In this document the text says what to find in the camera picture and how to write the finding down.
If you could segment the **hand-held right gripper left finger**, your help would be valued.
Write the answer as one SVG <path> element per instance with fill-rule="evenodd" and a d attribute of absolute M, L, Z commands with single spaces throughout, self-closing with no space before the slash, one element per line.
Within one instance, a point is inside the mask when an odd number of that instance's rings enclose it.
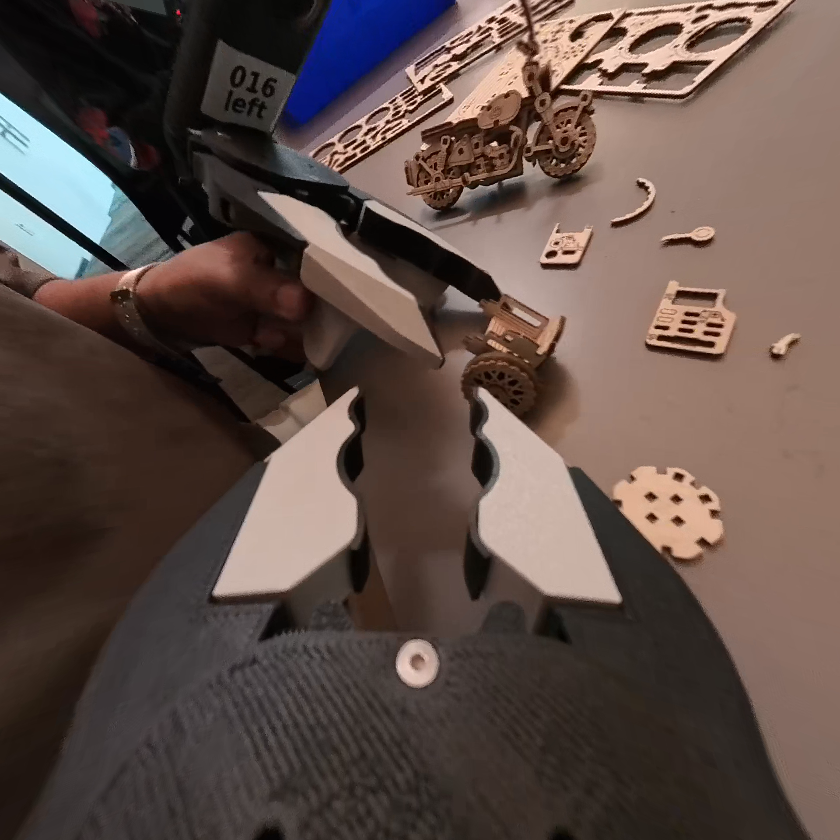
<path fill-rule="evenodd" d="M 279 603 L 311 617 L 368 581 L 368 531 L 354 488 L 364 467 L 355 386 L 267 461 L 212 589 L 220 603 Z"/>

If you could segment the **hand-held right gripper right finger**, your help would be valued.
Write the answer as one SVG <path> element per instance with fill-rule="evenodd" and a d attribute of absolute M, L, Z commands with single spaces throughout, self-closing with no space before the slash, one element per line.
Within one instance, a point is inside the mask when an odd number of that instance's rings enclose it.
<path fill-rule="evenodd" d="M 469 512 L 464 578 L 469 599 L 510 602 L 526 620 L 554 606 L 614 611 L 623 596 L 562 456 L 486 387 L 471 394 Z"/>

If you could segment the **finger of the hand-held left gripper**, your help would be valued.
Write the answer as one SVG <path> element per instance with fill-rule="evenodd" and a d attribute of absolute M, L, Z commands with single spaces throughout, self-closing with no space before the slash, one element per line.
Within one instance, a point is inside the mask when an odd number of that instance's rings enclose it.
<path fill-rule="evenodd" d="M 363 201 L 356 234 L 366 245 L 405 261 L 473 301 L 501 300 L 501 290 L 486 270 L 430 229 L 377 200 Z"/>
<path fill-rule="evenodd" d="M 302 342 L 315 369 L 327 370 L 359 329 L 435 369 L 442 366 L 414 294 L 358 250 L 330 215 L 291 196 L 261 191 L 259 197 L 307 242 L 299 277 L 316 301 Z"/>

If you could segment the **round wooden gear disc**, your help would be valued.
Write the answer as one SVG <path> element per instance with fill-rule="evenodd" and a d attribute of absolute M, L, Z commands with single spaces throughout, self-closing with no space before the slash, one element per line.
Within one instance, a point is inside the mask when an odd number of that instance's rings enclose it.
<path fill-rule="evenodd" d="M 612 489 L 612 500 L 647 541 L 678 562 L 702 558 L 723 539 L 717 494 L 687 470 L 636 467 Z"/>

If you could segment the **wooden sidecar model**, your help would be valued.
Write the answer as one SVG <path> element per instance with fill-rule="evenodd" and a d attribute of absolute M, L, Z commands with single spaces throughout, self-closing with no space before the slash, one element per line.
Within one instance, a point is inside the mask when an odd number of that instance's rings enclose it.
<path fill-rule="evenodd" d="M 488 322 L 484 332 L 463 339 L 473 357 L 461 375 L 462 392 L 470 401 L 476 388 L 485 388 L 523 417 L 538 401 L 539 368 L 553 356 L 566 317 L 548 318 L 508 295 L 479 306 Z"/>

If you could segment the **person's left forearm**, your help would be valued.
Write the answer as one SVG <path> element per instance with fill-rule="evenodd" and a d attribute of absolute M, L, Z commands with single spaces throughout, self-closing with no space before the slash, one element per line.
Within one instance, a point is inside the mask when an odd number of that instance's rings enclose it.
<path fill-rule="evenodd" d="M 110 300 L 111 291 L 126 271 L 79 280 L 41 276 L 24 268 L 17 252 L 1 246 L 3 286 L 114 342 L 139 348 L 143 346 L 119 324 Z"/>

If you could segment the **person's left hand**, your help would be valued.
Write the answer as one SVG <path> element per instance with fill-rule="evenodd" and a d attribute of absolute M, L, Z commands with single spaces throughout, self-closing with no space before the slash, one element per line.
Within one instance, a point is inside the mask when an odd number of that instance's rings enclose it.
<path fill-rule="evenodd" d="M 301 332 L 312 294 L 251 233 L 229 234 L 150 269 L 136 295 L 160 338 L 304 360 Z"/>

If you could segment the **wooden motorcycle model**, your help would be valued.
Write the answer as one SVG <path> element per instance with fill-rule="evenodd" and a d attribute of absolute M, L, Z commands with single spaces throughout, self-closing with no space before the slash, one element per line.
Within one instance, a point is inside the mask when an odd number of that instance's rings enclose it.
<path fill-rule="evenodd" d="M 424 130 L 421 148 L 405 162 L 410 196 L 436 211 L 465 189 L 492 186 L 537 165 L 561 179 L 575 174 L 595 148 L 593 96 L 559 100 L 560 88 L 614 16 L 563 18 L 534 25 L 522 2 L 525 36 L 447 119 Z"/>

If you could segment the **laser-cut wooden puzzle sheet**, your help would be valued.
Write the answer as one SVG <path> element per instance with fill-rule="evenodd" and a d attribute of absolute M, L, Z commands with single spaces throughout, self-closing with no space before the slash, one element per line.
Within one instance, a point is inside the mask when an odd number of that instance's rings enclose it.
<path fill-rule="evenodd" d="M 792 1 L 706 1 L 628 8 L 561 82 L 596 96 L 686 99 Z"/>
<path fill-rule="evenodd" d="M 453 101 L 452 91 L 444 84 L 438 83 L 427 91 L 406 88 L 336 133 L 310 152 L 310 156 L 335 172 L 344 173 Z"/>
<path fill-rule="evenodd" d="M 523 35 L 526 16 L 518 1 L 506 2 L 405 68 L 413 89 L 428 92 L 454 79 L 470 64 Z"/>

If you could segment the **blue plastic bin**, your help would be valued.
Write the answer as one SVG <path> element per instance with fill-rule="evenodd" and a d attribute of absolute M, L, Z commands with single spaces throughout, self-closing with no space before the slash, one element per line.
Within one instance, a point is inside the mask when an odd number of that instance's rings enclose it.
<path fill-rule="evenodd" d="M 456 1 L 334 1 L 281 114 L 309 122 Z"/>

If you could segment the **small notched wooden panel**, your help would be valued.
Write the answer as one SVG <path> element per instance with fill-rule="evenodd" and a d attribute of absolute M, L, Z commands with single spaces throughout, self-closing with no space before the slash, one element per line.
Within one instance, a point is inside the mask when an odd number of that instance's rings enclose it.
<path fill-rule="evenodd" d="M 578 266 L 591 242 L 593 226 L 586 225 L 582 230 L 564 230 L 557 223 L 539 258 L 543 268 L 558 266 Z"/>

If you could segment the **person's brown shirt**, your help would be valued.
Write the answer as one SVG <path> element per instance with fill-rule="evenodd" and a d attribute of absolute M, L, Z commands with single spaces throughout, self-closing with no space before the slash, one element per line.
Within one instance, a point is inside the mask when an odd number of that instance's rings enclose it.
<path fill-rule="evenodd" d="M 134 593 L 276 447 L 193 383 L 2 283 L 2 838 L 32 811 Z"/>

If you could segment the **slotted wooden panel piece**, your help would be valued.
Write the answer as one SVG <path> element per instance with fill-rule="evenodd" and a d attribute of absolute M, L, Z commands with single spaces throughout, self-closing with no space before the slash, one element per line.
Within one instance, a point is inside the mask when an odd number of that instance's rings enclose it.
<path fill-rule="evenodd" d="M 647 347 L 721 357 L 737 322 L 737 315 L 726 306 L 726 295 L 725 289 L 670 281 L 647 329 Z"/>

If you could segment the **curved wooden arc piece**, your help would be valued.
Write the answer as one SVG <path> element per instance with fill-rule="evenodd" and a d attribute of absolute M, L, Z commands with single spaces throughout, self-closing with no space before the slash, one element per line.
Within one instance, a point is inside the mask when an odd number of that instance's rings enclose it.
<path fill-rule="evenodd" d="M 655 203 L 655 198 L 657 195 L 655 184 L 651 182 L 648 178 L 645 178 L 643 176 L 639 176 L 636 179 L 635 183 L 636 186 L 644 192 L 644 200 L 633 211 L 626 213 L 625 215 L 612 218 L 610 221 L 611 227 L 623 227 L 637 221 L 639 218 L 643 217 L 646 213 L 648 213 L 653 204 Z"/>

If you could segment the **metal wristwatch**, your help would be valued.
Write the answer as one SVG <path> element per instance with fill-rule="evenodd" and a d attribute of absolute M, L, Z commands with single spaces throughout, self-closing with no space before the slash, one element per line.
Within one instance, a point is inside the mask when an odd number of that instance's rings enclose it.
<path fill-rule="evenodd" d="M 110 300 L 117 320 L 123 330 L 145 349 L 157 354 L 168 354 L 170 348 L 149 329 L 140 313 L 137 290 L 146 274 L 159 264 L 154 262 L 139 268 L 129 269 L 120 277 L 117 286 L 110 293 Z"/>

